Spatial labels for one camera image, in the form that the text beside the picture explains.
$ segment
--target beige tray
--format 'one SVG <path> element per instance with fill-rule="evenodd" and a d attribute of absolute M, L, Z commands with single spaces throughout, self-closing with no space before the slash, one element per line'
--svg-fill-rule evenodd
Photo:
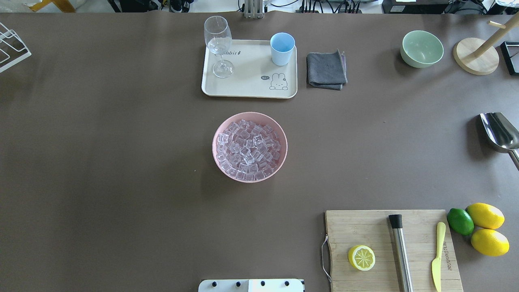
<path fill-rule="evenodd" d="M 400 292 L 387 216 L 402 214 L 404 239 L 414 291 L 435 292 L 431 261 L 436 257 L 436 225 L 447 226 L 445 210 L 328 210 L 326 231 L 331 258 L 332 292 Z M 367 245 L 375 253 L 375 266 L 356 270 L 348 262 L 348 250 Z M 463 292 L 447 227 L 442 257 L 442 292 Z"/>
<path fill-rule="evenodd" d="M 285 66 L 272 63 L 269 41 L 234 39 L 224 59 L 234 64 L 228 78 L 213 74 L 219 59 L 206 48 L 202 91 L 208 96 L 291 98 L 297 93 L 297 49 Z"/>

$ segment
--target bunny illustration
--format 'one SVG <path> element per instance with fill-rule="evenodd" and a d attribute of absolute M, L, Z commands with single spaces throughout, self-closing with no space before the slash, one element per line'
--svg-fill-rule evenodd
<path fill-rule="evenodd" d="M 275 90 L 288 90 L 288 83 L 286 82 L 286 77 L 284 73 L 274 73 L 272 74 L 272 82 L 270 82 L 269 89 Z"/>

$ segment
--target metal scoop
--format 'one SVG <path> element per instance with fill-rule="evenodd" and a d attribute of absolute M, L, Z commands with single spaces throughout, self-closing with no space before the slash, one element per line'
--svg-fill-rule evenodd
<path fill-rule="evenodd" d="M 501 153 L 509 153 L 519 169 L 519 131 L 502 113 L 480 114 L 490 145 Z"/>

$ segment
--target white wire rack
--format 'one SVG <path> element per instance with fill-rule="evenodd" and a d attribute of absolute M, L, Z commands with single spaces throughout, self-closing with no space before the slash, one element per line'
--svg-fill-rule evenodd
<path fill-rule="evenodd" d="M 0 73 L 30 55 L 31 52 L 18 34 L 0 22 Z"/>

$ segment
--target pink bowl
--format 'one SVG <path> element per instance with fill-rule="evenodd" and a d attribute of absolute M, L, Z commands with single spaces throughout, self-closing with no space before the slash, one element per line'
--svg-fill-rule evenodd
<path fill-rule="evenodd" d="M 225 171 L 223 171 L 223 169 L 220 168 L 220 163 L 218 162 L 218 159 L 216 158 L 216 156 L 218 155 L 218 151 L 216 149 L 216 146 L 217 146 L 216 140 L 218 138 L 218 134 L 223 133 L 223 131 L 225 129 L 227 129 L 232 122 L 238 123 L 238 122 L 240 122 L 240 120 L 253 121 L 260 125 L 269 125 L 274 131 L 276 131 L 276 133 L 278 133 L 279 143 L 281 144 L 281 150 L 279 151 L 280 156 L 279 156 L 278 167 L 276 167 L 276 169 L 274 170 L 274 172 L 272 174 L 270 174 L 269 176 L 267 176 L 263 179 L 245 181 L 245 180 L 240 180 L 235 177 L 232 177 L 229 174 L 227 174 Z M 260 181 L 266 180 L 269 177 L 275 175 L 276 172 L 278 172 L 278 170 L 281 168 L 281 166 L 283 166 L 283 163 L 285 162 L 287 150 L 288 150 L 288 143 L 286 141 L 285 132 L 283 131 L 281 126 L 276 121 L 274 121 L 273 118 L 269 117 L 268 115 L 264 115 L 262 113 L 244 112 L 244 113 L 235 114 L 234 116 L 226 119 L 220 125 L 220 127 L 218 127 L 218 129 L 216 130 L 216 133 L 214 134 L 214 137 L 213 137 L 213 158 L 214 158 L 214 161 L 216 162 L 216 165 L 226 176 L 228 176 L 234 180 L 240 181 L 240 182 L 260 182 Z"/>

